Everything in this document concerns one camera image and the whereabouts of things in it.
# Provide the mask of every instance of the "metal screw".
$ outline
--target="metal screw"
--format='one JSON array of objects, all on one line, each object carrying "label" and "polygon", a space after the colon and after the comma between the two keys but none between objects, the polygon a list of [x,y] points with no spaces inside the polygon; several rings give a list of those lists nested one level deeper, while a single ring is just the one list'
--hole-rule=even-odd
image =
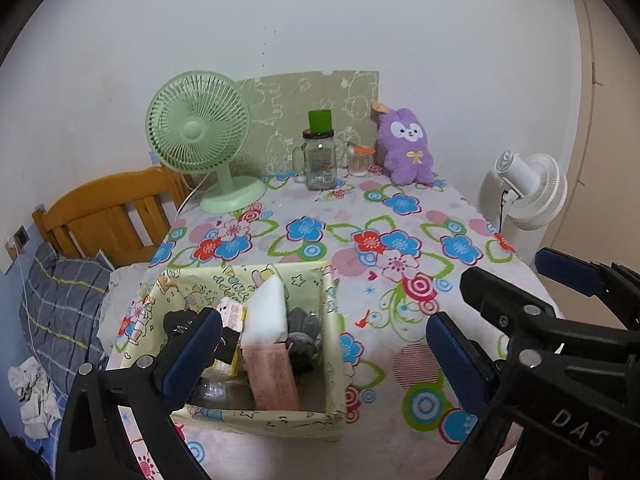
[{"label": "metal screw", "polygon": [[525,305],[524,311],[530,316],[539,316],[540,314],[542,314],[540,307],[535,305]]},{"label": "metal screw", "polygon": [[87,375],[93,369],[94,369],[94,366],[91,363],[82,363],[78,367],[78,373],[80,375]]},{"label": "metal screw", "polygon": [[524,364],[527,368],[535,368],[536,366],[540,366],[542,362],[542,357],[535,350],[527,349],[520,352],[518,355],[518,359],[520,362]]},{"label": "metal screw", "polygon": [[150,355],[140,356],[136,361],[138,368],[149,368],[153,363],[154,359]]}]

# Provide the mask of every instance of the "gray plaid bedding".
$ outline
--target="gray plaid bedding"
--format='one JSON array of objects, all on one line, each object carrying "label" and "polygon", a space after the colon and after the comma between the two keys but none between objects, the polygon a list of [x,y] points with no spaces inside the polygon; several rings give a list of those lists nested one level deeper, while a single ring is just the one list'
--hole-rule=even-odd
[{"label": "gray plaid bedding", "polygon": [[20,323],[27,345],[65,397],[79,365],[106,365],[97,332],[110,272],[96,258],[58,256],[45,242],[24,283]]}]

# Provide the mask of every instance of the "green fan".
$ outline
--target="green fan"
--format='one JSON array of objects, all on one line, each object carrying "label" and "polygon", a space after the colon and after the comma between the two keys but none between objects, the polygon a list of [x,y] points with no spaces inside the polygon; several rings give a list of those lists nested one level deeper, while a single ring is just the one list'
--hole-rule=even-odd
[{"label": "green fan", "polygon": [[229,170],[249,129],[249,105],[239,86],[215,72],[177,75],[146,112],[146,140],[163,164],[180,173],[218,175],[200,201],[207,213],[242,209],[264,195],[260,180],[231,177]]}]

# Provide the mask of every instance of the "stuffed animal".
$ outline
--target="stuffed animal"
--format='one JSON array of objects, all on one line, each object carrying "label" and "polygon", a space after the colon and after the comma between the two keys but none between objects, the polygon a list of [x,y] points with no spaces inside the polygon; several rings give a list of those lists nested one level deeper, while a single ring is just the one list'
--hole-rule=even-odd
[{"label": "stuffed animal", "polygon": [[391,172],[391,182],[396,186],[431,184],[435,180],[433,157],[424,128],[414,113],[379,104],[374,110],[378,112],[378,143],[386,150],[384,165]]}]

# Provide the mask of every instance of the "wooden headboard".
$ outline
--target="wooden headboard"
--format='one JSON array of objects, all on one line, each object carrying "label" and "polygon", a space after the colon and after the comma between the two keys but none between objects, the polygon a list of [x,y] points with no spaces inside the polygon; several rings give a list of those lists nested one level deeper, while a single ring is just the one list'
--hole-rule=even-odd
[{"label": "wooden headboard", "polygon": [[[178,173],[164,167],[119,173],[84,184],[47,212],[33,213],[40,234],[67,256],[95,256],[100,249],[117,267],[149,262],[169,231],[158,195],[169,193],[176,208],[188,195]],[[152,245],[144,246],[127,213],[132,204]]]}]

